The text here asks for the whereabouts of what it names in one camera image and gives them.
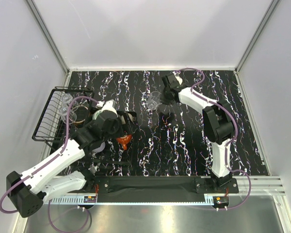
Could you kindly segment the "small beige mug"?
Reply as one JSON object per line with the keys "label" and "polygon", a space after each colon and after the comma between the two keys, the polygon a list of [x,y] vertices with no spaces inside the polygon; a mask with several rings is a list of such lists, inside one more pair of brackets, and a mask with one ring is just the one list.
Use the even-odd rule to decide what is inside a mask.
{"label": "small beige mug", "polygon": [[128,124],[130,122],[133,122],[133,116],[130,113],[124,113],[121,116],[121,122],[122,124]]}

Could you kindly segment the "tall clear glass tumbler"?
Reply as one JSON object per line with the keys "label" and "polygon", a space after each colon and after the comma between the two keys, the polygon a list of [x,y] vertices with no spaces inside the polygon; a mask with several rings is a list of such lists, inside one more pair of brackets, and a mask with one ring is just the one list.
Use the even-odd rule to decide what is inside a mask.
{"label": "tall clear glass tumbler", "polygon": [[149,110],[156,110],[162,104],[161,93],[158,91],[153,91],[149,94],[146,101],[146,106]]}

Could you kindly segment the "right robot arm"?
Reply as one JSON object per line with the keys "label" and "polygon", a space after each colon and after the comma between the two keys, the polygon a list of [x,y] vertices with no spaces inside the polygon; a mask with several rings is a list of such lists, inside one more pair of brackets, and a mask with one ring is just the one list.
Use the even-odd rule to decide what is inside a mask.
{"label": "right robot arm", "polygon": [[230,145],[238,134],[236,121],[227,109],[228,102],[198,93],[174,73],[163,76],[162,82],[163,104],[185,104],[202,115],[204,136],[211,142],[213,157],[208,184],[212,191],[221,193],[232,181]]}

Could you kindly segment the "green glazed ceramic mug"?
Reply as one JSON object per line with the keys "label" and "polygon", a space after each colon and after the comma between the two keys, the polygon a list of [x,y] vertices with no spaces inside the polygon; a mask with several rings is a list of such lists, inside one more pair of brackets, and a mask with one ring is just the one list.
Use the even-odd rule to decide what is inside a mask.
{"label": "green glazed ceramic mug", "polygon": [[92,116],[92,120],[96,120],[97,117],[99,116],[99,114],[101,114],[101,112],[102,112],[101,109],[97,110],[97,111],[93,114],[93,116]]}

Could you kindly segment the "black mug red inside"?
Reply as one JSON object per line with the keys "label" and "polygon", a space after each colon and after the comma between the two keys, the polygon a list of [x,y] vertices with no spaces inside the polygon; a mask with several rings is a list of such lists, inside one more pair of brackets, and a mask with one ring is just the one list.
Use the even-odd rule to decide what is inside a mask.
{"label": "black mug red inside", "polygon": [[76,128],[81,128],[87,121],[89,116],[89,111],[87,106],[80,105],[78,108],[74,108],[73,111],[75,112],[77,118],[74,121],[73,125]]}

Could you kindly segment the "lilac plastic cup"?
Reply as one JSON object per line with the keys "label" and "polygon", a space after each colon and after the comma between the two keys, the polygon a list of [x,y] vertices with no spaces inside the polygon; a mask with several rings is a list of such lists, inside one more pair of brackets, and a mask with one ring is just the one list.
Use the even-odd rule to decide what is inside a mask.
{"label": "lilac plastic cup", "polygon": [[102,152],[105,149],[105,142],[103,142],[98,148],[92,150],[93,153]]}

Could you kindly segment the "orange black mug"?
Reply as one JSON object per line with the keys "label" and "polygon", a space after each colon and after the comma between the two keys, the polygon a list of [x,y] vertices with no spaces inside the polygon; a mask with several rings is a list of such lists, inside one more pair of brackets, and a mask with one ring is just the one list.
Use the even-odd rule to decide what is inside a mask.
{"label": "orange black mug", "polygon": [[119,137],[116,140],[122,146],[123,150],[127,150],[128,144],[130,143],[131,139],[132,139],[132,135],[129,134],[123,137]]}

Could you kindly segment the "small clear glass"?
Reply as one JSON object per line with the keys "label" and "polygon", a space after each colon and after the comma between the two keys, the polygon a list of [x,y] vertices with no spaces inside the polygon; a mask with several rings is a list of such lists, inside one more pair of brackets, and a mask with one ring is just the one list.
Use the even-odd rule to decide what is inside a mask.
{"label": "small clear glass", "polygon": [[68,123],[72,124],[76,122],[77,115],[73,110],[70,110],[68,112],[68,106],[62,106],[59,110],[60,117],[63,121],[63,123],[66,123],[66,119],[68,118]]}
{"label": "small clear glass", "polygon": [[64,94],[61,96],[62,106],[69,106],[74,98],[71,94]]}

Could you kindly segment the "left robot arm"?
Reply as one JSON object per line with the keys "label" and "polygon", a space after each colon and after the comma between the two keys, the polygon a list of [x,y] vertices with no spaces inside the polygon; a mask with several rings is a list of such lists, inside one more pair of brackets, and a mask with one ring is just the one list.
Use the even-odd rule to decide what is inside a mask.
{"label": "left robot arm", "polygon": [[62,170],[94,150],[103,150],[103,143],[127,135],[125,128],[129,118],[113,109],[100,109],[97,117],[81,128],[68,134],[65,142],[53,154],[21,173],[10,172],[6,177],[6,192],[0,199],[0,210],[8,197],[13,206],[12,213],[23,218],[36,213],[43,204],[70,191],[91,192],[95,187],[93,175],[86,170],[75,171],[54,179]]}

